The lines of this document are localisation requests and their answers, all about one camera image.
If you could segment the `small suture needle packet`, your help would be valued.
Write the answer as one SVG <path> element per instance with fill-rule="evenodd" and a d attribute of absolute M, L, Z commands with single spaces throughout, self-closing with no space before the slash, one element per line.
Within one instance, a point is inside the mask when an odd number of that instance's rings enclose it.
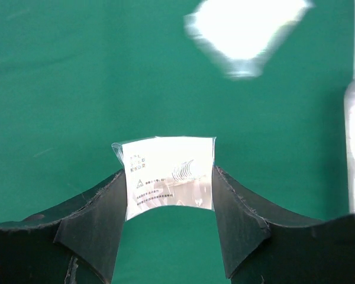
<path fill-rule="evenodd" d="M 161 206 L 214 208 L 214 137 L 149 137 L 113 143 L 125 172 L 130 220 Z"/>

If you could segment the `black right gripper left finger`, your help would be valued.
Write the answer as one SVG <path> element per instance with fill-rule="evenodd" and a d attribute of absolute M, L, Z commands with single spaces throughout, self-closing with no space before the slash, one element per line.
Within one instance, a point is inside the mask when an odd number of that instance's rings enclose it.
<path fill-rule="evenodd" d="M 0 283 L 111 283 L 126 211 L 119 170 L 61 204 L 0 223 Z"/>

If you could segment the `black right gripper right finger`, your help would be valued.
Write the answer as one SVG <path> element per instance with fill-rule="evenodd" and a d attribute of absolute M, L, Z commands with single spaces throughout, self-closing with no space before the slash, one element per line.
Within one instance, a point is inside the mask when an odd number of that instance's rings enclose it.
<path fill-rule="evenodd" d="M 329 221 L 294 213 L 220 167 L 212 194 L 232 283 L 355 283 L 355 213 Z"/>

